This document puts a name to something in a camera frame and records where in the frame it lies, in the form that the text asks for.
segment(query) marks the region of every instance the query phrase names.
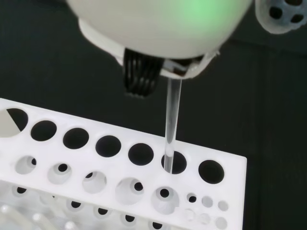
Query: black surface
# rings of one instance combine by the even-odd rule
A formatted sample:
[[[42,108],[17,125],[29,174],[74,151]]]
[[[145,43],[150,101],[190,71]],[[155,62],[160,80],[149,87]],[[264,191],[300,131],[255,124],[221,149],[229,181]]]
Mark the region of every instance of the black surface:
[[[306,228],[307,29],[270,35],[254,9],[204,73],[183,83],[177,138],[247,157],[244,230]],[[121,67],[52,0],[0,1],[0,97],[156,135],[166,80],[124,95]]]

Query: small hole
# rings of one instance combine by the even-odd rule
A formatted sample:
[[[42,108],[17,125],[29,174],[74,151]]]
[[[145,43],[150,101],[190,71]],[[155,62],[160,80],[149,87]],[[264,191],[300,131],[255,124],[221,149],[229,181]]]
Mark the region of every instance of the small hole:
[[[33,159],[31,160],[31,164],[36,165],[36,160],[35,160],[35,158],[33,158]]]
[[[216,161],[203,161],[198,168],[198,172],[201,178],[210,184],[218,184],[224,179],[224,170]]]
[[[196,202],[196,196],[193,193],[190,193],[187,195],[187,199],[190,203],[195,203]]]
[[[15,170],[19,174],[29,174],[36,167],[36,160],[31,156],[25,156],[19,159],[15,165]]]
[[[31,137],[37,141],[51,139],[57,131],[57,126],[52,121],[41,121],[35,124],[31,130]]]
[[[270,16],[273,18],[273,19],[280,19],[283,15],[283,11],[282,9],[278,8],[278,7],[271,7],[270,8]]]
[[[304,19],[304,16],[301,14],[296,14],[292,17],[291,22],[292,23],[299,23]]]
[[[209,196],[204,196],[201,202],[205,207],[212,207],[213,205],[213,200]]]
[[[88,132],[82,128],[73,128],[64,135],[63,143],[67,148],[77,150],[86,145],[88,140]]]
[[[21,109],[0,111],[0,138],[10,138],[21,133],[28,124],[28,115]]]
[[[221,211],[224,211],[224,212],[226,212],[226,211],[228,210],[228,204],[227,204],[226,201],[220,201],[220,202],[218,203],[218,207],[219,207],[219,209],[220,209]]]
[[[81,203],[72,201],[72,202],[71,202],[71,206],[72,206],[73,208],[78,208],[78,207],[81,206]]]
[[[113,157],[119,153],[121,142],[114,136],[100,138],[96,144],[96,151],[102,157]]]
[[[164,156],[161,159],[161,164],[162,167],[164,168]],[[182,173],[183,171],[185,171],[186,167],[187,167],[186,158],[180,152],[175,151],[172,174]]]
[[[167,198],[169,196],[169,191],[167,189],[161,189],[160,191],[160,195],[163,197],[163,198]]]
[[[82,186],[88,193],[99,193],[106,186],[106,176],[102,172],[92,172],[84,178]]]
[[[127,222],[133,222],[133,221],[134,221],[134,219],[135,219],[135,217],[132,217],[132,216],[126,215],[126,216],[125,216],[125,219],[126,219],[126,221],[127,221]]]
[[[107,214],[107,210],[106,210],[106,209],[103,209],[103,208],[99,208],[99,209],[98,209],[98,213],[99,213],[100,215],[105,215],[105,214]]]
[[[128,157],[136,165],[143,166],[149,164],[154,158],[154,151],[148,145],[135,144],[129,150]]]
[[[300,6],[303,0],[284,0],[286,3],[292,6]]]
[[[219,217],[216,219],[215,225],[218,229],[224,230],[227,228],[227,221],[223,217]]]
[[[87,174],[87,176],[85,178],[91,178],[92,176],[93,176],[93,173],[91,172],[91,173]]]
[[[154,229],[161,229],[161,228],[162,228],[162,224],[153,222],[153,228],[154,228]]]
[[[134,189],[136,191],[141,191],[143,190],[143,185],[141,184],[141,182],[137,182],[135,185],[134,185]]]
[[[68,166],[67,166],[67,164],[60,164],[58,166],[58,169],[59,169],[60,172],[65,172],[68,169]]]
[[[17,188],[17,193],[19,193],[19,194],[24,194],[26,191],[27,191],[27,189],[25,189],[25,188],[21,188],[21,187]]]

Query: circular hole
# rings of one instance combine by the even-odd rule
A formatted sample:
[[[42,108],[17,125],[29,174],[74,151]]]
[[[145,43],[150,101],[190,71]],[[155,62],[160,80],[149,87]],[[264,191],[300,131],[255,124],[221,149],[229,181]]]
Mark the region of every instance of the circular hole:
[[[229,208],[227,202],[223,200],[218,203],[218,207],[221,211],[224,211],[224,212],[226,212]]]
[[[187,200],[190,202],[190,203],[195,203],[196,202],[196,196],[195,194],[193,193],[190,193],[187,195]]]
[[[165,197],[166,193],[162,192],[161,194],[162,190],[167,190],[167,197]],[[157,212],[168,215],[172,214],[176,207],[179,207],[179,196],[177,192],[170,187],[160,187],[153,193],[151,203]]]
[[[100,138],[96,144],[96,152],[102,157],[113,157],[119,153],[121,142],[114,136]]]
[[[154,229],[161,229],[161,228],[162,228],[162,224],[153,222],[153,228],[154,228]]]
[[[18,188],[16,189],[16,191],[17,191],[17,193],[19,193],[19,194],[24,194],[24,193],[27,191],[27,189],[18,187]]]
[[[40,121],[31,130],[31,137],[37,141],[51,139],[57,131],[57,126],[52,121]]]
[[[106,210],[106,209],[103,209],[103,208],[99,208],[99,209],[98,209],[98,213],[99,213],[100,215],[105,215],[105,214],[107,214],[107,210]]]
[[[134,189],[135,189],[136,191],[141,191],[141,190],[143,190],[143,185],[141,184],[141,182],[135,183]]]
[[[304,16],[301,14],[296,14],[292,17],[291,22],[292,23],[299,23],[304,19]]]
[[[201,178],[210,184],[218,184],[224,179],[224,170],[216,161],[208,160],[202,162],[198,172]]]
[[[141,200],[144,195],[144,189],[138,191],[135,185],[141,182],[134,178],[126,178],[121,180],[116,189],[115,195],[118,202],[124,205],[133,205]]]
[[[164,168],[164,156],[161,159],[161,164],[162,167]],[[172,174],[182,173],[183,171],[185,171],[186,167],[187,167],[186,158],[180,152],[175,151]]]
[[[135,144],[129,150],[128,157],[136,165],[143,166],[149,164],[154,158],[154,151],[150,146],[140,143]]]
[[[28,115],[21,109],[0,111],[0,138],[10,138],[22,132],[28,124]]]
[[[82,186],[88,193],[99,193],[106,186],[106,176],[102,172],[92,172],[84,178]]]
[[[64,135],[63,143],[67,148],[77,150],[86,145],[88,139],[88,132],[86,132],[84,129],[73,128]]]
[[[52,166],[48,171],[48,179],[53,184],[63,184],[71,176],[71,167],[65,163]]]
[[[270,16],[273,18],[273,19],[280,19],[283,15],[283,11],[282,9],[278,8],[278,7],[271,7],[270,8]]]
[[[213,205],[213,200],[209,196],[204,196],[201,202],[205,207],[212,207]]]
[[[286,3],[292,6],[300,6],[303,0],[284,0]]]
[[[36,160],[31,156],[25,156],[19,159],[15,165],[15,170],[19,174],[28,174],[36,167]]]
[[[161,195],[163,198],[166,198],[166,197],[169,196],[169,191],[168,191],[166,188],[161,189],[160,195]]]
[[[218,229],[224,230],[227,228],[227,221],[223,217],[218,217],[215,221],[215,225]]]

